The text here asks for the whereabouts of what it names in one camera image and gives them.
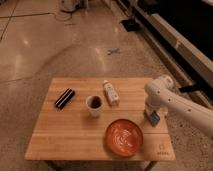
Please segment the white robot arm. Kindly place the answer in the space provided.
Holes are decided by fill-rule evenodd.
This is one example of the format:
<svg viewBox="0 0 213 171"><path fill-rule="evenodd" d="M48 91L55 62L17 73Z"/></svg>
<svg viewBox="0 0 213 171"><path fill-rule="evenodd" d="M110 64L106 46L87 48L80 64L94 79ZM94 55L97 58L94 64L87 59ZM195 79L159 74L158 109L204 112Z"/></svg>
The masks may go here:
<svg viewBox="0 0 213 171"><path fill-rule="evenodd" d="M213 140L213 110L175 94L173 88L174 81L168 75L148 82L144 87L146 113L151 116L160 108L173 110Z"/></svg>

